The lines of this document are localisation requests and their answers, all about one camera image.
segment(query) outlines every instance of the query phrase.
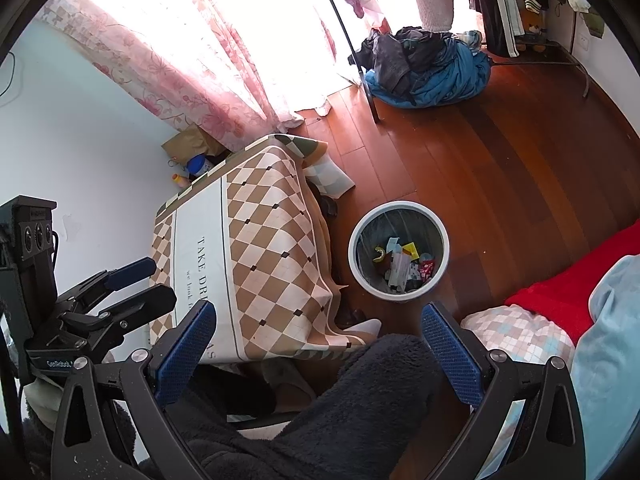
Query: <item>fuzzy black pants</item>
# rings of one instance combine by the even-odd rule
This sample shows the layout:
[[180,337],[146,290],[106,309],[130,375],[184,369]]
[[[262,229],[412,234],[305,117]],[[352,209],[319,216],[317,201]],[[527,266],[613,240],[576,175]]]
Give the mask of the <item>fuzzy black pants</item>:
[[[354,352],[334,386],[271,441],[226,422],[229,413],[272,411],[270,389],[212,367],[198,367],[167,412],[212,480],[386,480],[439,384],[420,339],[387,335]],[[143,469],[156,476],[150,463]]]

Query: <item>blue lid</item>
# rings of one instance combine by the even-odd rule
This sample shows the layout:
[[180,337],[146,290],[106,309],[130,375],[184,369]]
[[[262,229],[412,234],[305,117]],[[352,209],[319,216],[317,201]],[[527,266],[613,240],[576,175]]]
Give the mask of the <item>blue lid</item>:
[[204,161],[205,161],[204,153],[201,153],[200,155],[196,155],[192,159],[190,159],[187,162],[186,168],[189,171],[189,173],[196,174],[203,167]]

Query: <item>red blanket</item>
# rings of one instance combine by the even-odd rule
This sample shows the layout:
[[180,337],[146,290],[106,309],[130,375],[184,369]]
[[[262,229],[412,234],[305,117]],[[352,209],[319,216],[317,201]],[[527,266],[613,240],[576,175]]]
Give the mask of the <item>red blanket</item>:
[[627,254],[640,254],[640,220],[613,235],[564,272],[519,290],[504,304],[515,303],[542,314],[577,344],[580,336],[593,325],[589,296],[613,264]]

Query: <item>wall outlet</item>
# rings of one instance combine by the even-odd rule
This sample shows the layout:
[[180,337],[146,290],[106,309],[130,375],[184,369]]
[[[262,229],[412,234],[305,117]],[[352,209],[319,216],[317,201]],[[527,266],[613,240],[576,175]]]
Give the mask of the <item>wall outlet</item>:
[[589,38],[587,38],[584,34],[578,32],[578,34],[576,35],[576,40],[581,49],[589,49]]

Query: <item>screw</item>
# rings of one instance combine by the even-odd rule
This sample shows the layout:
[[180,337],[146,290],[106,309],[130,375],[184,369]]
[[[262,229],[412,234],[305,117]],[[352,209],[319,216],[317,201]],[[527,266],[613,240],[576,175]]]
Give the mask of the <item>screw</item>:
[[84,356],[83,357],[79,357],[78,359],[76,359],[74,361],[74,368],[76,370],[82,370],[82,368],[84,368],[87,365],[88,362],[89,361],[87,360],[86,357],[84,357]]
[[144,361],[149,356],[149,352],[147,352],[144,348],[139,348],[138,350],[134,350],[131,354],[131,360],[140,363]]
[[507,360],[507,354],[502,350],[491,350],[489,357],[497,363],[503,363]]
[[553,368],[557,368],[558,370],[562,370],[564,368],[564,361],[562,360],[562,358],[558,357],[557,355],[554,355],[551,358],[551,365]]

